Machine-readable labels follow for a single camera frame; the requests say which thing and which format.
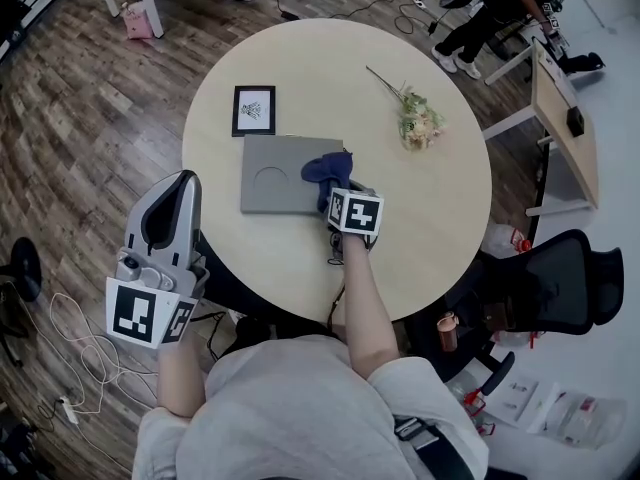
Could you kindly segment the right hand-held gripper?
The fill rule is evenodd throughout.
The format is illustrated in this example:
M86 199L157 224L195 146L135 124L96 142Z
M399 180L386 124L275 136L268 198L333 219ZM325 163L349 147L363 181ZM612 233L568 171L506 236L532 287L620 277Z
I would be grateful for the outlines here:
M352 182L349 188L332 186L326 209L331 256L329 264L343 264L343 236L358 236L370 252L378 241L384 198L373 189Z

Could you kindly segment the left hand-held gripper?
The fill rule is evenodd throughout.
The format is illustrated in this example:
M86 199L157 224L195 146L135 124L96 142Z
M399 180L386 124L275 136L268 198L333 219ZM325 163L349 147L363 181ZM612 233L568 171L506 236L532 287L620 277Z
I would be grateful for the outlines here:
M198 177L183 170L157 182L132 207L127 248L106 279L109 335L153 350L181 341L209 279L205 257L191 255L200 197Z

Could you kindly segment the dark blue cloth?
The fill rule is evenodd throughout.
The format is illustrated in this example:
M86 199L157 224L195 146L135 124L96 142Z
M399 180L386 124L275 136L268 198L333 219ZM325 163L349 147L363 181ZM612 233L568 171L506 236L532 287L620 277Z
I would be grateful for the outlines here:
M353 155L346 150L324 154L307 162L301 169L301 178L318 185L317 210L324 213L333 188L350 188Z

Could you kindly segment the grey box with round cutout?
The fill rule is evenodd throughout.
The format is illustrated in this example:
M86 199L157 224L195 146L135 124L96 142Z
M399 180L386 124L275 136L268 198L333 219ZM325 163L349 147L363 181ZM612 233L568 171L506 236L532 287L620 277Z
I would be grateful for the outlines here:
M245 214L317 213L318 184L301 170L308 162L343 150L335 139L296 136L244 137L240 210Z

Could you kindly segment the person's left forearm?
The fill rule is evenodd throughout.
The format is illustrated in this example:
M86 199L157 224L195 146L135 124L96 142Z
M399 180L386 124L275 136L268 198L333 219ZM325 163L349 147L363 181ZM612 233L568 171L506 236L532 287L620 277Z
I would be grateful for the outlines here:
M192 418L205 403L198 338L187 331L178 344L158 355L157 406L181 418Z

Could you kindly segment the person's right forearm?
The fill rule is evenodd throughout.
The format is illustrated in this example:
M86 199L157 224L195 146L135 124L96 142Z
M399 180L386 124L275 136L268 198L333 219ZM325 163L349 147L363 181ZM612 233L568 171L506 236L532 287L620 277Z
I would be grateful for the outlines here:
M397 338L378 292L369 253L358 235L342 239L344 310L350 364L362 378L400 358Z

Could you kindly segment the artificial flower bouquet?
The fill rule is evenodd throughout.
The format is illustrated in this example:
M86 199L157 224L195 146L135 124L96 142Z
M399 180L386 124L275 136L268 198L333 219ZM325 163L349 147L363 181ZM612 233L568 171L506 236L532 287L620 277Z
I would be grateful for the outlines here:
M398 132L402 146L418 152L433 146L446 125L444 117L434 110L426 97L416 93L412 86L394 87L371 67L366 70L381 82L398 101Z

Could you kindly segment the black round stool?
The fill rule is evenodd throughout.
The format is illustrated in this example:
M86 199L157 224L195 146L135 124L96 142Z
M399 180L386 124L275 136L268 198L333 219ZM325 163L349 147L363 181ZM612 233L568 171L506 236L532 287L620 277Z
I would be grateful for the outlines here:
M11 281L20 298L35 301L42 287L41 263L34 243L27 237L17 239L11 249L10 262L0 266L0 279Z

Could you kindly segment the pink bottle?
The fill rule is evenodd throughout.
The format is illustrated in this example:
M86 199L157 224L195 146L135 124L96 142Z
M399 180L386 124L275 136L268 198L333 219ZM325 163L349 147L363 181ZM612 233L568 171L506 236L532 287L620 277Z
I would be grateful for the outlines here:
M446 312L437 321L436 328L444 352L450 353L457 349L457 326L458 317L452 311Z

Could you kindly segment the brown bag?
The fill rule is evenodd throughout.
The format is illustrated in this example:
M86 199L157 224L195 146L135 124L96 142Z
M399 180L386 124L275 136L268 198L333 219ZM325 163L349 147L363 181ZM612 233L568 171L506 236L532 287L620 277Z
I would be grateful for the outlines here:
M483 306L483 321L487 329L510 331L516 327L512 301L507 298L502 302L494 302Z

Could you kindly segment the pink bag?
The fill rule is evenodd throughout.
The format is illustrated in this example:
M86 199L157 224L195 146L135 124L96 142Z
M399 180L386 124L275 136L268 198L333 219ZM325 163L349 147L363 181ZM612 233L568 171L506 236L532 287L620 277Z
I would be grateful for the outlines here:
M123 3L120 16L124 21L127 37L130 40L151 39L154 37L151 23L142 1Z

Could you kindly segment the black mesh office chair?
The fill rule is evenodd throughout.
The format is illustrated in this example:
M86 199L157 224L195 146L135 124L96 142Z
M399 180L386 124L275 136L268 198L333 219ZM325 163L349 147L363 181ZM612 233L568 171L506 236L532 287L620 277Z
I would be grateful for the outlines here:
M443 381L480 361L491 373L482 388L488 394L509 373L515 356L492 357L495 332L483 321L485 304L512 301L516 327L510 332L584 335L610 322L623 297L621 250L597 252L584 232L573 229L513 257L477 253L448 292L403 323L410 353L430 361ZM457 349L450 353L442 350L436 328L448 311L458 317Z

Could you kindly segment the person's white shirt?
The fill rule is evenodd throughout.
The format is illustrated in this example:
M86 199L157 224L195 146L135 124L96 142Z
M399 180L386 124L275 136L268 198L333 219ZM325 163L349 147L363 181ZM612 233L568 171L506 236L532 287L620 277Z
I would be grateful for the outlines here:
M420 357L368 377L325 336L266 341L220 359L190 419L142 419L133 480L432 480L399 417L433 423L476 480L489 450L466 411Z

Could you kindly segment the wooden desk with white legs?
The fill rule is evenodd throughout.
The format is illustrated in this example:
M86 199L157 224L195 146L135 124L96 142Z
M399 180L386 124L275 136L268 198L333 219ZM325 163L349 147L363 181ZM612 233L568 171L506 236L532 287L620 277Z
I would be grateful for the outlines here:
M548 135L546 142L554 142L569 170L578 183L581 196L570 201L541 204L526 210L526 215L536 217L599 207L599 176L595 132L591 118L581 108L576 93L568 78L543 45L535 40L523 52L497 69L484 80L487 86L512 71L517 65L529 60L532 66L532 91L530 104L509 117L486 128L486 141L526 122L537 119ZM585 119L585 131L573 137L566 125L566 113L577 106Z

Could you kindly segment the white paper sheet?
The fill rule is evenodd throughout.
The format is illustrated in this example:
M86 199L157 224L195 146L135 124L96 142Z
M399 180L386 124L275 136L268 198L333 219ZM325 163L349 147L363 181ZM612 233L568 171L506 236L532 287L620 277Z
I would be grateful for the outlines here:
M528 377L505 379L485 399L485 411L503 423L518 427L539 382Z

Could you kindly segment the black bag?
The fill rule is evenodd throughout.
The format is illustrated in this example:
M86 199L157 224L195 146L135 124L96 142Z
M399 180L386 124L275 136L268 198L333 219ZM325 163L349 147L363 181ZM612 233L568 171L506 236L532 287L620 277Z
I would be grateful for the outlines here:
M558 61L558 65L566 75L593 72L601 70L605 67L602 58L595 52L590 52L586 55L578 55L575 57L564 55Z

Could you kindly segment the clear plastic bag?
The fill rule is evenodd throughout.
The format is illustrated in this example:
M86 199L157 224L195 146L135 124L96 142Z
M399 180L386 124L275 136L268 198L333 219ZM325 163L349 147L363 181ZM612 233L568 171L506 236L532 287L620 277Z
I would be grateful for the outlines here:
M627 407L623 399L561 388L551 397L534 434L572 448L598 450L620 435Z

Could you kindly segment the black picture frame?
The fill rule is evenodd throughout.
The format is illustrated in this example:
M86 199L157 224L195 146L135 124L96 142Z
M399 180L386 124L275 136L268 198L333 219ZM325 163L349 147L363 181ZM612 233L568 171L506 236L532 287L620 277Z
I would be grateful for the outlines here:
M236 86L234 89L232 136L274 135L276 129L274 86Z

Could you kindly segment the clear red-handled water bottle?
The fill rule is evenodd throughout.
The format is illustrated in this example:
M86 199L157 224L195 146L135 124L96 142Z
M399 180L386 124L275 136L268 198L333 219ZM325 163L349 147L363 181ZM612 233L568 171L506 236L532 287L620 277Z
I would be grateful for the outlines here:
M485 232L481 251L496 258L509 258L530 251L531 242L509 224L490 223Z
M449 391L470 417L476 431L481 437L494 434L496 425L486 416L485 396L477 386L476 379L467 371L461 371L446 382Z
M510 332L497 331L493 334L493 342L501 347L506 348L523 348L533 349L535 342L543 335L542 332Z

